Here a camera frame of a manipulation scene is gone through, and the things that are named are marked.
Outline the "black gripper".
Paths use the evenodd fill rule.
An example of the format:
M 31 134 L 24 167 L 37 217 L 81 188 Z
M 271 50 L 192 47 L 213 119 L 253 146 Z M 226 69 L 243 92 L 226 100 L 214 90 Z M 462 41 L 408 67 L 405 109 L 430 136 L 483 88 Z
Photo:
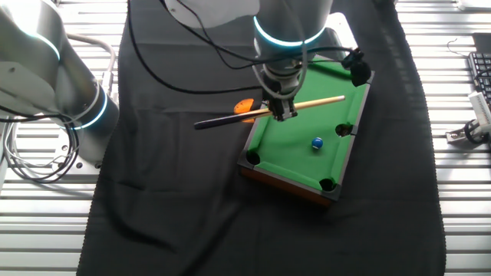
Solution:
M 263 81 L 267 88 L 281 95 L 288 95 L 292 93 L 299 85 L 298 78 L 286 78 L 281 80 L 263 78 Z M 298 116 L 294 97 L 290 97 L 286 100 L 280 100 L 274 98 L 265 90 L 262 92 L 262 96 L 275 120 L 284 121 Z

